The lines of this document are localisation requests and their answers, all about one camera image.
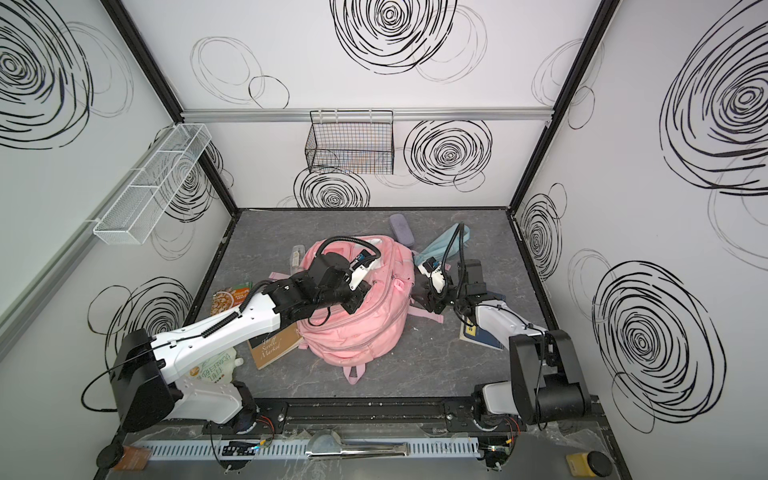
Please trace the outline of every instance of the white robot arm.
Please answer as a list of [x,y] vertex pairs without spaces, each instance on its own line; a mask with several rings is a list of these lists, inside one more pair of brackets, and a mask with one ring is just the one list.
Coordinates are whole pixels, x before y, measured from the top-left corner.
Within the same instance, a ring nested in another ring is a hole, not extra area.
[[[335,241],[366,250],[352,262],[324,253]],[[123,429],[138,432],[163,419],[181,418],[231,423],[236,432],[250,428],[256,406],[244,384],[204,382],[184,373],[249,338],[309,318],[317,309],[340,304],[354,313],[370,290],[364,278],[380,257],[372,243],[331,237],[320,245],[308,270],[255,286],[235,308],[153,338],[143,329],[128,333],[110,371]]]
[[[571,337],[562,330],[536,326],[515,313],[503,296],[487,291],[480,260],[465,261],[462,244],[459,252],[456,286],[445,276],[442,263],[430,258],[419,266],[422,275],[417,277],[413,296],[432,312],[440,313],[452,304],[463,322],[488,331],[509,350],[511,381],[482,386],[478,424],[483,423],[480,417],[493,420],[495,415],[520,415],[528,424],[583,416],[590,410],[591,398]],[[434,279],[429,281],[435,273],[445,278],[447,293],[437,291]],[[555,372],[546,373],[544,364]]]

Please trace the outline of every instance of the wall shelf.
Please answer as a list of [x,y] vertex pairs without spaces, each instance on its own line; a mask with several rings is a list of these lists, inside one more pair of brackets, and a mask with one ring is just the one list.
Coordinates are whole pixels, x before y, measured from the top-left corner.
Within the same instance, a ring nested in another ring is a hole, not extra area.
[[108,245],[144,243],[209,143],[204,124],[175,125],[99,219],[94,235]]

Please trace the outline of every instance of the book cover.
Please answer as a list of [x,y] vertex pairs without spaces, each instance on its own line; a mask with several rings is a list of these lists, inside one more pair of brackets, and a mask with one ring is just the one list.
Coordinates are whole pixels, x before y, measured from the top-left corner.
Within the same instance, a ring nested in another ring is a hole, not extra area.
[[301,343],[302,336],[299,333],[299,325],[292,323],[280,330],[275,336],[264,340],[257,346],[250,344],[250,355],[256,363],[256,368],[261,370],[281,356],[295,349]]
[[248,296],[252,286],[253,282],[245,282],[214,293],[214,301],[210,305],[210,314],[216,315],[224,310],[229,310],[233,306],[240,305],[245,300],[245,297]]
[[458,338],[465,342],[477,343],[478,345],[487,346],[492,349],[503,350],[504,346],[499,342],[496,337],[491,333],[486,332],[479,326],[467,326],[462,325],[462,329],[458,332]]

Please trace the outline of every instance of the orange wire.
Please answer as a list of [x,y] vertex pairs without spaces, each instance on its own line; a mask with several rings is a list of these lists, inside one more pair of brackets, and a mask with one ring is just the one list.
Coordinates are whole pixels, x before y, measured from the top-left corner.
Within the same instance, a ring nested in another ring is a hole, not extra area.
[[[515,419],[513,419],[512,417],[510,417],[510,418],[509,418],[509,420],[512,420],[512,421],[515,423],[515,426],[516,426],[516,427],[517,427],[517,429],[518,429],[518,435],[520,435],[520,425],[518,424],[518,421],[517,421],[517,420],[515,420]],[[509,430],[510,430],[510,432],[511,432],[511,436],[512,436],[512,442],[514,443],[514,442],[515,442],[515,439],[516,439],[517,437],[515,436],[515,431],[514,431],[514,430],[512,430],[512,424],[509,422],[509,420],[507,420],[507,419],[504,419],[504,421],[505,421],[505,422],[507,422],[507,425],[509,425]]]
[[272,420],[270,420],[270,417],[262,415],[261,418],[267,420],[270,423],[270,427],[272,428],[272,431],[274,432],[275,431],[275,425],[272,423]]

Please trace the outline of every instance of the pink backpack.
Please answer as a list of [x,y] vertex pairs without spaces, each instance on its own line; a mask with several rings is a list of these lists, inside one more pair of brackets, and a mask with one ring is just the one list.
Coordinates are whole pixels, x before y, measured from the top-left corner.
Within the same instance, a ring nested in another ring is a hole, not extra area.
[[[381,250],[381,266],[371,270],[365,281],[371,285],[358,310],[350,315],[340,305],[317,310],[311,318],[299,321],[299,332],[306,345],[331,365],[341,366],[351,384],[366,371],[366,363],[385,355],[402,335],[409,313],[442,323],[442,316],[411,306],[414,281],[411,250],[383,235],[358,237]],[[301,267],[309,268],[322,241],[310,248]],[[324,253],[336,252],[347,260],[356,257],[364,247],[350,242],[333,242]],[[357,377],[350,376],[356,367]]]

